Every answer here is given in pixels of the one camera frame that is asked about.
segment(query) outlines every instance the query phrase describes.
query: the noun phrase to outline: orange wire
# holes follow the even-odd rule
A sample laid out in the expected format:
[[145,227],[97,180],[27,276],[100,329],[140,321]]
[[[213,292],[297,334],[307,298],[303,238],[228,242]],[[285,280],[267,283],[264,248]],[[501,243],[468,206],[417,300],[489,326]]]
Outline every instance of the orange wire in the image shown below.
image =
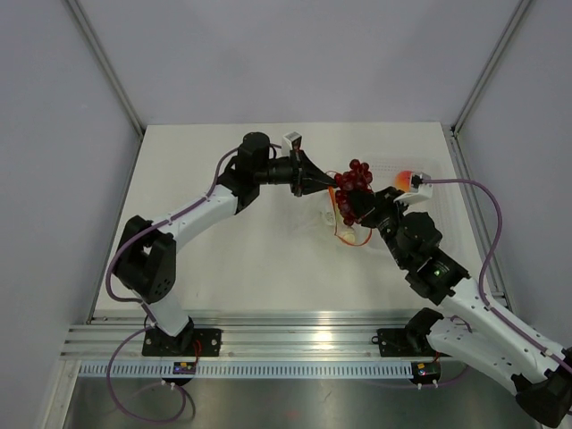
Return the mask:
[[366,241],[364,241],[361,244],[353,244],[350,243],[349,241],[346,241],[345,239],[343,239],[342,237],[340,237],[338,235],[338,217],[336,216],[336,198],[333,195],[333,187],[329,186],[328,187],[328,192],[330,193],[330,201],[332,201],[332,209],[333,209],[333,220],[335,222],[335,226],[333,229],[333,235],[335,235],[336,237],[338,237],[338,239],[340,239],[340,241],[342,241],[343,243],[347,244],[348,246],[352,246],[354,248],[359,248],[361,246],[365,246],[369,240],[372,238],[372,230],[369,230],[369,233],[367,234],[367,238]]
[[193,343],[193,348],[195,349],[195,369],[196,369],[198,365],[198,357],[200,356],[200,352],[203,351],[203,346],[199,340],[195,340],[195,342]]

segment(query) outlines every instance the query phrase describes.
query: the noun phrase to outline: grape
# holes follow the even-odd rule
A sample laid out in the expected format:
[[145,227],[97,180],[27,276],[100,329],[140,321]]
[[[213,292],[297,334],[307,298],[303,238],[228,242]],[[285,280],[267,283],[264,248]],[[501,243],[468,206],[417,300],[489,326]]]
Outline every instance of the grape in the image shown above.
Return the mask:
[[361,163],[357,159],[352,159],[351,161],[349,161],[349,168],[351,168],[354,171],[356,171],[360,165]]
[[341,203],[339,207],[340,207],[340,212],[349,213],[351,211],[351,207],[349,206],[348,203]]
[[354,186],[356,189],[359,189],[359,190],[366,190],[367,189],[367,183],[363,179],[357,179],[356,182],[354,183]]

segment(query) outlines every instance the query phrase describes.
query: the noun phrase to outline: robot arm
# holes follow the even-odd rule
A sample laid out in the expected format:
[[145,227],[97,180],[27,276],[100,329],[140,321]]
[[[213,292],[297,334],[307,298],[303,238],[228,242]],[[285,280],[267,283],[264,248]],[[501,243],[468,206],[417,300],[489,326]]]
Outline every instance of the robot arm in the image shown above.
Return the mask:
[[408,213],[408,201],[430,194],[422,173],[415,192],[395,188],[375,194],[354,190],[349,202],[365,227],[377,229],[406,280],[421,297],[467,322],[453,323],[424,308],[406,327],[414,349],[430,346],[465,362],[504,386],[522,409],[549,427],[572,406],[572,349],[564,349],[525,324],[480,289],[465,268],[439,249],[442,234],[427,213]]
[[[195,331],[192,319],[172,293],[177,252],[202,231],[248,207],[262,184],[288,184],[297,197],[335,186],[335,181],[301,150],[301,140],[296,132],[284,136],[282,156],[270,158],[270,139],[261,132],[251,132],[206,198],[197,198],[153,221],[135,216],[126,223],[119,249],[142,236],[117,257],[113,273],[141,300],[156,322],[154,342],[169,353],[181,355],[189,350]],[[160,227],[153,230],[153,225]]]

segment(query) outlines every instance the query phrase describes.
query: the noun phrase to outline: bunch of grapes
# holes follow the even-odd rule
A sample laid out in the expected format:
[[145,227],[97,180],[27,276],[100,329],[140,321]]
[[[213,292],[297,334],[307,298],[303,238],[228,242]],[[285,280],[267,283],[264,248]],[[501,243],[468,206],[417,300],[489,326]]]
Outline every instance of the bunch of grapes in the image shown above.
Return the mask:
[[336,190],[335,197],[343,222],[348,226],[359,223],[359,219],[356,219],[356,215],[349,205],[348,192],[357,189],[373,193],[369,188],[369,184],[374,179],[374,176],[369,171],[369,164],[360,163],[357,159],[352,159],[349,162],[349,170],[344,174],[336,173],[333,178],[336,180],[338,187],[340,187]]

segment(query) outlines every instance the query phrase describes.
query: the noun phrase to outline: metal frame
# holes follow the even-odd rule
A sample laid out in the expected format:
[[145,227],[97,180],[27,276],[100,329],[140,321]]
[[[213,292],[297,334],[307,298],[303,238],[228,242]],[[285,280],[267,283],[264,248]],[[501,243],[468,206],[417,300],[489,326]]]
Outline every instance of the metal frame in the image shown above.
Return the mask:
[[73,389],[80,372],[80,361],[59,363],[59,374],[52,397],[46,407],[46,414],[39,427],[42,429],[61,429],[72,401]]
[[[472,179],[472,174],[468,168],[467,160],[463,155],[458,138],[455,137],[451,127],[443,126],[443,134],[447,140],[450,151],[450,157],[455,167],[455,173],[458,177],[464,179]],[[490,232],[484,221],[483,212],[476,197],[476,189],[472,186],[461,186],[461,194],[467,206],[469,213],[469,221],[473,227],[473,233],[476,238],[476,245],[479,249],[479,254],[482,259],[485,258],[489,248],[491,248],[492,240]],[[506,300],[509,309],[512,309],[510,304],[510,296],[507,294],[506,284],[503,280],[501,266],[496,256],[492,257],[491,266],[488,271],[488,278],[491,285],[491,290],[497,290],[506,295]]]
[[510,15],[509,22],[507,22],[507,25],[500,34],[499,40],[489,55],[479,77],[476,79],[475,85],[469,93],[467,101],[463,104],[457,120],[452,126],[453,135],[455,137],[458,137],[458,134],[467,122],[469,115],[475,108],[480,96],[483,94],[483,90],[486,88],[487,83],[497,69],[501,59],[506,54],[507,47],[515,37],[518,29],[522,26],[533,4],[534,0],[520,0],[514,12]]
[[[499,303],[506,301],[499,297]],[[117,311],[70,328],[62,360],[109,358],[119,344],[143,327],[137,310]],[[269,312],[221,313],[193,311],[196,327],[223,330],[220,357],[236,361],[382,361],[372,337],[379,328],[403,327],[416,311],[400,312]],[[143,336],[126,344],[119,359],[141,360]],[[404,360],[420,360],[418,357]]]
[[94,56],[99,69],[111,86],[112,91],[117,96],[119,104],[139,137],[139,142],[143,141],[146,125],[139,118],[139,115],[129,100],[125,89],[123,89],[123,85],[119,81],[117,73],[115,73],[113,66],[107,58],[107,54],[105,53],[91,22],[89,22],[89,18],[83,9],[83,6],[81,6],[80,0],[62,0],[62,3],[70,13],[71,20],[76,24],[81,36],[88,46],[89,51]]

